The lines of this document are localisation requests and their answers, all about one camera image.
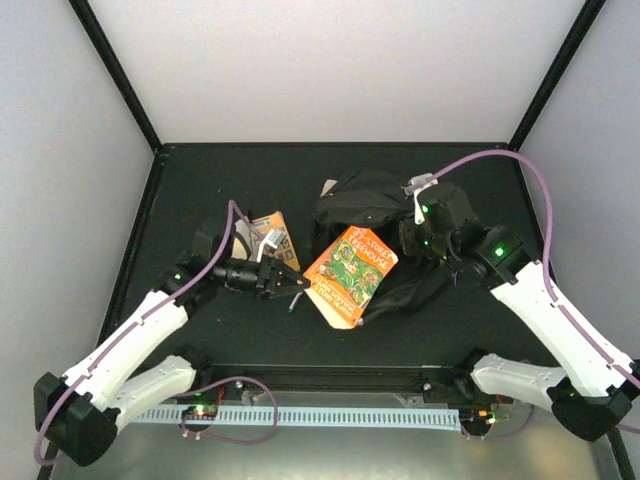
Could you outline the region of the green cap marker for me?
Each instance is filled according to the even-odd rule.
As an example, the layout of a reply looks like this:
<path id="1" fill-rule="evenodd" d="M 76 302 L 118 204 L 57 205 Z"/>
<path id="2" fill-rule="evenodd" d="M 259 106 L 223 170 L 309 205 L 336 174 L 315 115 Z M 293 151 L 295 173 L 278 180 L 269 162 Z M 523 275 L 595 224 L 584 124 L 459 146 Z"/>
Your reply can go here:
<path id="1" fill-rule="evenodd" d="M 293 300 L 291 301 L 291 303 L 288 306 L 288 313 L 291 314 L 294 312 L 296 305 L 298 304 L 298 302 L 300 301 L 301 297 L 303 295 L 303 292 L 299 292 L 298 294 L 296 294 L 293 298 Z"/>

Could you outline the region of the orange thick book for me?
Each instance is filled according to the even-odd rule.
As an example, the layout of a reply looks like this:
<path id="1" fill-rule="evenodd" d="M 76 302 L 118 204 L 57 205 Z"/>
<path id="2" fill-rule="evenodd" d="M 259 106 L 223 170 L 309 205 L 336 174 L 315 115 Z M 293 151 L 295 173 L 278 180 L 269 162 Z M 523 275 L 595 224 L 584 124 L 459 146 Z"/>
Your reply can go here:
<path id="1" fill-rule="evenodd" d="M 337 330 L 363 323 L 363 314 L 398 256 L 368 228 L 350 226 L 304 272 L 305 293 Z"/>

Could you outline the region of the thin orange yellow booklet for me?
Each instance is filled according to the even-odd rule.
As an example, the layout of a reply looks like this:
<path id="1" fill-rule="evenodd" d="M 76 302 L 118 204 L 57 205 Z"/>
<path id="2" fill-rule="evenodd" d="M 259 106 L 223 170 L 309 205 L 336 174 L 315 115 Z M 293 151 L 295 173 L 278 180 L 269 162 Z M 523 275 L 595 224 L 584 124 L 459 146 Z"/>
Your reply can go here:
<path id="1" fill-rule="evenodd" d="M 250 231 L 252 245 L 251 259 L 260 261 L 263 256 L 273 256 L 295 271 L 300 270 L 285 219 L 280 211 L 252 221 L 258 234 Z"/>

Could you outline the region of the black student bag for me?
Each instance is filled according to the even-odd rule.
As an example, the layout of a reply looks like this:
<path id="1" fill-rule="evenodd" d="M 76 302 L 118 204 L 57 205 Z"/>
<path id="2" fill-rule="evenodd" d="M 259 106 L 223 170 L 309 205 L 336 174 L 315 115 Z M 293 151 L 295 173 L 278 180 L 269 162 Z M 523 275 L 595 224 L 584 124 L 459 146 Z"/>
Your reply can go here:
<path id="1" fill-rule="evenodd" d="M 399 223 L 413 219 L 414 211 L 401 190 L 402 177 L 363 168 L 336 181 L 327 195 L 320 193 L 312 209 L 312 255 L 319 257 L 348 227 L 357 226 L 373 230 L 399 259 L 376 290 L 362 324 L 381 316 L 414 314 L 451 286 L 454 275 L 436 259 L 402 251 Z"/>

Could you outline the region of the cream fabric pencil case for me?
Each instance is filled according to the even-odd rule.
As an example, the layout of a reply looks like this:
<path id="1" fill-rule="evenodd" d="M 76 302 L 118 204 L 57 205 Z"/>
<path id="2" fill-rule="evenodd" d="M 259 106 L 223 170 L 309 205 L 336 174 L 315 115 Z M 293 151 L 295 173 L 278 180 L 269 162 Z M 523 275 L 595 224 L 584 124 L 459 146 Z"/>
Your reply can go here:
<path id="1" fill-rule="evenodd" d="M 321 196 L 327 195 L 329 191 L 336 185 L 336 183 L 337 181 L 333 179 L 326 180 L 321 190 Z"/>

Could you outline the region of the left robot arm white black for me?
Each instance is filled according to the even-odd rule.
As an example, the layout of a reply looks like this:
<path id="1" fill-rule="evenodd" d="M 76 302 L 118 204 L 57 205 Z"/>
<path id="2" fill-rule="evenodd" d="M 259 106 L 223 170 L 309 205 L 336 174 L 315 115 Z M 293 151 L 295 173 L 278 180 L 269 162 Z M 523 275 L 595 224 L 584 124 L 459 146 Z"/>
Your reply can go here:
<path id="1" fill-rule="evenodd" d="M 37 439 L 88 466 L 106 453 L 125 426 L 161 401 L 186 393 L 193 399 L 207 397 L 215 376 L 205 359 L 189 349 L 143 373 L 137 369 L 220 288 L 271 299 L 309 287 L 308 279 L 272 254 L 286 240 L 285 229 L 271 228 L 253 247 L 251 238 L 258 233 L 243 221 L 229 220 L 221 233 L 213 223 L 204 223 L 190 250 L 106 340 L 62 375 L 47 372 L 36 381 Z"/>

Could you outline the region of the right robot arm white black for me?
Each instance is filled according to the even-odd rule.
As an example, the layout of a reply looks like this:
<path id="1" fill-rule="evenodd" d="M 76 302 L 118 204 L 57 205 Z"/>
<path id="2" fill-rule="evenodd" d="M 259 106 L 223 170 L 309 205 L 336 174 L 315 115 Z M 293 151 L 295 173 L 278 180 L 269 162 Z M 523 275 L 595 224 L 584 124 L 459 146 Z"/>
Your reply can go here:
<path id="1" fill-rule="evenodd" d="M 529 403 L 589 442 L 617 427 L 639 395 L 638 363 L 586 319 L 517 234 L 484 226 L 462 188 L 414 178 L 404 193 L 414 204 L 400 228 L 404 247 L 474 275 L 558 363 L 543 367 L 476 350 L 454 379 L 457 396 L 467 403 L 486 395 Z"/>

